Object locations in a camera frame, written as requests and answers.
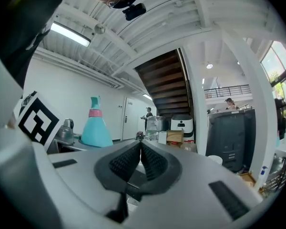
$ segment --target pink band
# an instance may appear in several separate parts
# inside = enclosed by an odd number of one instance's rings
[[[89,117],[103,117],[101,110],[91,109],[89,111]]]

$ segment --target fluorescent light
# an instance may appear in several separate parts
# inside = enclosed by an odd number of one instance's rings
[[[206,66],[207,69],[212,69],[213,68],[213,65],[210,63]]]
[[[54,22],[51,26],[51,30],[55,31],[61,35],[64,35],[76,42],[78,42],[79,44],[88,47],[90,44],[90,40],[82,35],[80,35],[79,33],[77,33],[76,31],[63,26],[62,24],[59,24],[57,22]]]
[[[152,100],[152,98],[149,95],[147,95],[147,94],[143,94],[143,96],[148,98],[149,100]]]

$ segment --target white air fryer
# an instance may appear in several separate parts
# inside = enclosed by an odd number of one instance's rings
[[[171,130],[184,131],[184,141],[194,141],[193,118],[187,114],[174,115],[172,117]]]

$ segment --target white pillar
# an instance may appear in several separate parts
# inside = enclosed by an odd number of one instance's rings
[[[207,107],[205,102],[204,90],[202,88],[202,77],[198,70],[198,65],[194,64],[194,60],[191,58],[191,50],[189,46],[182,48],[182,55],[184,57],[185,66],[189,76],[191,85],[193,102],[194,102],[194,114],[196,119],[196,144],[198,154],[205,156],[206,143],[208,138],[207,128]]]
[[[263,177],[264,182],[272,165],[277,141],[276,106],[272,89],[260,62],[247,43],[228,26],[222,26],[222,34],[250,84],[256,115],[255,150],[250,171],[257,180],[262,167],[269,167]]]

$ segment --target black camera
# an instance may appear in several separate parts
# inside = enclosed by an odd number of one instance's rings
[[[142,14],[146,13],[146,7],[143,3],[138,5],[130,5],[130,7],[126,10],[123,10],[127,21],[132,21],[133,19],[139,17]]]

